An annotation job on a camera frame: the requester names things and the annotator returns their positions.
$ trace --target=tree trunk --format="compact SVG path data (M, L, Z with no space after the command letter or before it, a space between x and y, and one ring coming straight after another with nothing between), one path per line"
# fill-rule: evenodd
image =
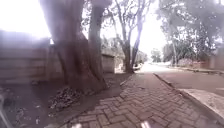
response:
M131 66L131 46L130 46L130 40L127 40L125 42L126 45L122 47L124 56L125 56L125 72L127 73L134 73L133 68Z
M103 75L99 72L101 64L97 65L90 59L92 57L90 55L97 53L95 61L101 63L99 51L97 51L99 46L93 44L95 39L91 39L88 43L88 40L81 33L84 0L40 0L40 4L66 73L68 84L84 93L105 89L106 84L103 81ZM98 22L91 21L91 23L91 28L94 25L96 27L90 33L99 33L98 27L100 26L96 25Z
M135 59L136 59L136 55L138 53L138 47L139 47L139 43L140 43L141 34L142 34L142 23L139 23L138 24L138 36L137 36L137 39L135 41L134 48L132 50L132 62L131 62L132 67L135 64Z
M89 28L90 67L94 75L104 82L101 55L100 28L104 8L93 6Z

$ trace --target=sky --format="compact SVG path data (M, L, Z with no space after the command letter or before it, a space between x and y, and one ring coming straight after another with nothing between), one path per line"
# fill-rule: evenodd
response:
M166 43L160 29L161 22L156 20L154 14L157 7L158 2L150 7L139 46L139 49L148 55L153 48L161 50ZM0 29L29 33L36 38L51 36L38 0L0 0ZM132 44L136 35L137 31L134 31Z

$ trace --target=curb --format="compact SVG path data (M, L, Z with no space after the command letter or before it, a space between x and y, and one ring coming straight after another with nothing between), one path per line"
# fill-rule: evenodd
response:
M197 100L195 97L189 95L188 93L181 91L177 88L175 88L171 82L168 80L165 80L158 74L153 73L159 80L163 81L165 84L167 84L169 87L171 87L173 90L175 90L177 93L180 93L183 95L186 99L189 99L192 101L195 105L202 108L202 111L207 112L209 115L211 115L214 119L216 119L221 125L224 125L224 118L222 118L220 115L218 115L216 112L214 112L212 109L201 103L199 100Z

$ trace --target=wall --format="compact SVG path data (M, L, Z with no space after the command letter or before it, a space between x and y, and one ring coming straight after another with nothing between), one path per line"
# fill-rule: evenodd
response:
M102 66L105 73L115 72L115 57L111 55L102 54Z
M224 48L218 49L216 55L210 58L210 68L214 70L224 70Z
M50 79L51 74L55 74L48 73L51 67L48 65L50 49L49 39L0 31L0 83L18 84Z

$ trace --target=sunlight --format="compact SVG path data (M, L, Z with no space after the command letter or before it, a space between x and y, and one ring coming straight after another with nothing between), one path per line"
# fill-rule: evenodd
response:
M141 123L142 128L151 128L150 124L148 123L148 121L144 121Z
M38 0L0 0L0 29L51 36Z

